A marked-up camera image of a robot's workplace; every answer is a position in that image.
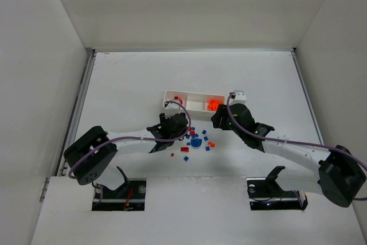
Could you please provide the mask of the large orange round lego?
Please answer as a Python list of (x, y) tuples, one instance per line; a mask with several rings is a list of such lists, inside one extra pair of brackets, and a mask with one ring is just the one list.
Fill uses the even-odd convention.
[(208, 110), (209, 111), (217, 111), (219, 105), (221, 105), (221, 104), (223, 104), (223, 101), (211, 99), (208, 103)]

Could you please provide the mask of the white three-compartment tray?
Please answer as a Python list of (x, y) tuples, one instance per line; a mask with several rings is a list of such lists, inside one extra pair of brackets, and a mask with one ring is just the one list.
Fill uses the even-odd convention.
[(165, 101), (174, 100), (178, 96), (183, 101), (183, 106), (188, 111), (192, 119), (209, 119), (215, 111), (208, 110), (208, 103), (211, 99), (225, 101), (224, 95), (203, 94), (198, 92), (166, 91), (163, 98)]

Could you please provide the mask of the large blue round lego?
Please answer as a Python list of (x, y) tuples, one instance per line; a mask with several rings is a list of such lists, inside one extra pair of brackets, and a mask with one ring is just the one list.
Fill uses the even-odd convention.
[(192, 139), (190, 141), (190, 145), (191, 145), (192, 148), (197, 149), (197, 148), (201, 147), (202, 139), (199, 139), (199, 138)]

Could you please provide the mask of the large red round lego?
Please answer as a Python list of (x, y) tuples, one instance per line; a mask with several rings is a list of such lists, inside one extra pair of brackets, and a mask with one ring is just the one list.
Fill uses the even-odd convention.
[(182, 99), (180, 99), (178, 96), (175, 96), (174, 97), (174, 100), (179, 101), (180, 104), (183, 104)]

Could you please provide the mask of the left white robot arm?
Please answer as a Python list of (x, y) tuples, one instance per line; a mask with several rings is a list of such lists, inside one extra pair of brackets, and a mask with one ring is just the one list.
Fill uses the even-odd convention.
[(108, 133), (94, 126), (64, 152), (68, 177), (79, 185), (94, 183), (117, 190), (126, 181), (122, 166), (114, 169), (111, 165), (116, 156), (164, 151), (186, 135), (190, 123), (182, 112), (168, 118), (160, 114), (157, 125), (132, 133)]

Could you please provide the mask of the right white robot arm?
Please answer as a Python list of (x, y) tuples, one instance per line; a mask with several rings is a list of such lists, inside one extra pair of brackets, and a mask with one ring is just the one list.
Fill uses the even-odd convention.
[(310, 191), (343, 208), (359, 199), (357, 193), (366, 182), (366, 165), (347, 148), (286, 139), (272, 126), (256, 122), (240, 103), (220, 104), (210, 120), (215, 129), (233, 131), (251, 149), (283, 157), (310, 171), (288, 174), (285, 166), (275, 167), (266, 177), (272, 197), (281, 190)]

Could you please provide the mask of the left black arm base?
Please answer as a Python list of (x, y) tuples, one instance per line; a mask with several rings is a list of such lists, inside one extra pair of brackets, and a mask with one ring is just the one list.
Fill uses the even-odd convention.
[(116, 167), (123, 182), (115, 189), (92, 183), (95, 188), (92, 211), (144, 211), (146, 197), (146, 180), (126, 176), (121, 167)]

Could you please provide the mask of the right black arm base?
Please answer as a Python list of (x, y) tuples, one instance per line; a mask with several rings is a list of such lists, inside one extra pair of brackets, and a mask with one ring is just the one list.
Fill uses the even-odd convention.
[(252, 211), (304, 211), (309, 202), (305, 192), (283, 190), (276, 182), (285, 166), (276, 166), (266, 177), (247, 178), (247, 193)]

